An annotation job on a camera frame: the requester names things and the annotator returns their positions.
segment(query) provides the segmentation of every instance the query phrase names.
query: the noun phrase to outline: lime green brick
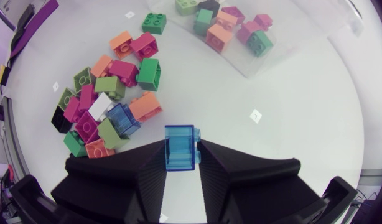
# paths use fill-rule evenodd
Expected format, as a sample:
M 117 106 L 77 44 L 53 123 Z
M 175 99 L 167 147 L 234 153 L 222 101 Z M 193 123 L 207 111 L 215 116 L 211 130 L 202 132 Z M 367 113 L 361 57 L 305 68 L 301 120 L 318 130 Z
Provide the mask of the lime green brick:
M 79 93 L 83 85 L 89 85 L 96 82 L 96 77 L 90 74 L 90 67 L 86 67 L 73 77 L 75 84 L 75 93 Z
M 262 30 L 254 32 L 249 37 L 246 45 L 248 45 L 257 57 L 264 55 L 273 47 L 273 43 Z
M 63 111 L 67 109 L 67 105 L 69 103 L 69 100 L 71 99 L 71 96 L 77 96 L 77 94 L 73 90 L 65 88 L 64 92 L 61 95 L 60 101 L 58 102 L 58 106 L 61 107 Z
M 126 86 L 117 76 L 97 78 L 94 92 L 106 93 L 113 100 L 124 98 Z
M 136 80 L 143 90 L 158 91 L 161 66 L 158 59 L 144 58 L 139 64 L 140 73 Z
M 197 12 L 197 17 L 195 18 L 193 30 L 196 34 L 206 36 L 207 31 L 210 27 L 210 21 L 213 16 L 213 11 L 201 9 Z
M 64 143 L 75 157 L 87 156 L 85 143 L 76 131 L 69 131 L 65 135 Z
M 150 32 L 152 34 L 162 34 L 166 26 L 165 14 L 149 13 L 142 23 L 142 31 Z
M 118 135 L 114 126 L 107 118 L 97 126 L 97 130 L 99 137 L 104 139 L 104 146 L 107 149 L 120 148 L 130 141 L 127 134 Z
M 176 0 L 176 9 L 182 16 L 191 15 L 197 12 L 198 3 L 196 0 Z

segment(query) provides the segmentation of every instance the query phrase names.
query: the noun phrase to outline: pink brick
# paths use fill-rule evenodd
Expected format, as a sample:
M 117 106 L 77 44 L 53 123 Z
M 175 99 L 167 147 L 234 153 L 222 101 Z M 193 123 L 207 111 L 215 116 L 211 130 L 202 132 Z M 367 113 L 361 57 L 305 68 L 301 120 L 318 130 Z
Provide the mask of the pink brick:
M 267 31 L 268 27 L 271 27 L 273 24 L 273 20 L 267 14 L 258 14 L 253 20 L 259 24 L 264 31 Z
M 137 66 L 131 63 L 115 60 L 109 70 L 109 73 L 116 75 L 127 87 L 137 85 L 136 75 L 139 73 L 139 70 Z
M 72 96 L 67 105 L 67 109 L 64 111 L 64 117 L 69 122 L 77 123 L 82 116 L 84 110 L 79 110 L 79 100 L 75 96 Z
M 139 38 L 130 43 L 130 48 L 136 54 L 140 62 L 144 58 L 150 58 L 158 52 L 158 45 L 156 39 L 149 32 L 141 34 Z
M 241 29 L 236 33 L 236 38 L 238 38 L 238 40 L 240 40 L 242 44 L 246 44 L 249 37 L 254 32 L 262 29 L 263 28 L 259 24 L 253 21 L 241 24 Z
M 95 121 L 90 113 L 86 111 L 79 119 L 77 125 L 75 125 L 75 129 L 85 144 L 88 144 L 99 138 L 97 132 L 97 126 L 99 124 L 100 122 Z
M 94 92 L 93 84 L 83 85 L 80 90 L 79 110 L 88 110 L 97 97 L 98 94 Z
M 229 13 L 232 16 L 235 16 L 237 18 L 236 25 L 243 23 L 245 20 L 245 16 L 242 14 L 242 12 L 235 6 L 231 7 L 223 7 L 221 9 L 223 12 Z

